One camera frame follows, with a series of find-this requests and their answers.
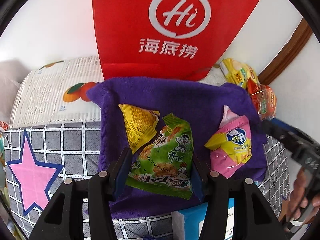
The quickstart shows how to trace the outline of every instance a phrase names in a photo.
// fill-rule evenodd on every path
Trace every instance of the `pink snack bag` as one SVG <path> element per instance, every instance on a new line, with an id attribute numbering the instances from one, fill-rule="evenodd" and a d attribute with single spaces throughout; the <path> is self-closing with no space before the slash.
<path id="1" fill-rule="evenodd" d="M 211 150 L 211 170 L 228 179 L 252 156 L 249 120 L 224 106 L 219 128 L 205 147 Z"/>

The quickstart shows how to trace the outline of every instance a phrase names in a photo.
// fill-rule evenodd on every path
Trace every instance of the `red paper bag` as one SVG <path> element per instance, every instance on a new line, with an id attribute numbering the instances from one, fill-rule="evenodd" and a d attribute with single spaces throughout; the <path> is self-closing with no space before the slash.
<path id="1" fill-rule="evenodd" d="M 204 78 L 258 1 L 93 0 L 103 76 Z"/>

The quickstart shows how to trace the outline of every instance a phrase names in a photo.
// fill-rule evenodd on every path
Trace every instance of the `white wall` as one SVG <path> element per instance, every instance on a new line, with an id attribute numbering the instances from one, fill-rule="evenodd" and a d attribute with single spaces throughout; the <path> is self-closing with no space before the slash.
<path id="1" fill-rule="evenodd" d="M 247 62 L 260 73 L 300 20 L 288 0 L 260 0 L 223 57 Z M 32 70 L 97 53 L 92 0 L 28 0 L 0 37 L 0 69 L 4 61 Z"/>
<path id="2" fill-rule="evenodd" d="M 28 0 L 0 37 L 0 68 L 13 59 L 32 70 L 97 54 L 92 0 Z"/>
<path id="3" fill-rule="evenodd" d="M 220 60 L 233 57 L 261 73 L 291 38 L 301 19 L 289 0 L 260 0 Z"/>
<path id="4" fill-rule="evenodd" d="M 320 142 L 320 44 L 313 34 L 291 64 L 270 84 L 277 101 L 276 116 Z M 289 158 L 290 190 L 300 165 Z M 292 240 L 302 236 L 303 230 Z"/>

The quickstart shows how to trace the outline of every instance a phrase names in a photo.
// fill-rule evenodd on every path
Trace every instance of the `yellow snack packet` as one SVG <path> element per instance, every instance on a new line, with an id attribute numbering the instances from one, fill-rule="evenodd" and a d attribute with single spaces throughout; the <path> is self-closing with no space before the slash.
<path id="1" fill-rule="evenodd" d="M 125 130 L 132 153 L 150 141 L 156 134 L 156 125 L 160 112 L 142 109 L 136 106 L 119 104 L 123 113 Z"/>
<path id="2" fill-rule="evenodd" d="M 225 58 L 220 62 L 220 69 L 229 83 L 233 83 L 246 89 L 247 81 L 251 77 L 252 81 L 259 83 L 255 71 L 247 64 L 238 62 L 232 58 Z"/>

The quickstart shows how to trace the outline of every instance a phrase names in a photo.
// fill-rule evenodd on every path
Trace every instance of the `plastic wrapper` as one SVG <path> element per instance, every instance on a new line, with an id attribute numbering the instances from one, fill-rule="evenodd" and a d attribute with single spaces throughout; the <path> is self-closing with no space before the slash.
<path id="1" fill-rule="evenodd" d="M 276 116 L 277 98 L 269 86 L 248 80 L 248 93 L 261 120 Z"/>
<path id="2" fill-rule="evenodd" d="M 119 104 L 124 116 L 125 129 L 129 146 L 135 153 L 141 146 L 150 141 L 156 134 L 159 111 L 151 111 L 131 105 Z"/>
<path id="3" fill-rule="evenodd" d="M 238 116 L 229 106 L 224 106 L 219 130 L 205 147 L 211 150 L 211 170 L 230 178 L 252 156 L 248 118 L 245 115 Z"/>
<path id="4" fill-rule="evenodd" d="M 0 131 L 0 189 L 5 187 L 5 150 L 4 150 L 4 134 Z"/>
<path id="5" fill-rule="evenodd" d="M 0 132 L 4 132 L 9 128 L 9 125 L 6 122 L 0 121 Z"/>
<path id="6" fill-rule="evenodd" d="M 166 124 L 154 143 L 146 146 L 133 163 L 126 184 L 162 195 L 189 199 L 193 140 L 188 122 L 175 115 L 163 117 Z"/>
<path id="7" fill-rule="evenodd" d="M 259 83 L 255 71 L 247 64 L 238 62 L 232 58 L 226 58 L 220 62 L 220 69 L 229 83 L 236 84 L 244 89 L 249 78 Z"/>

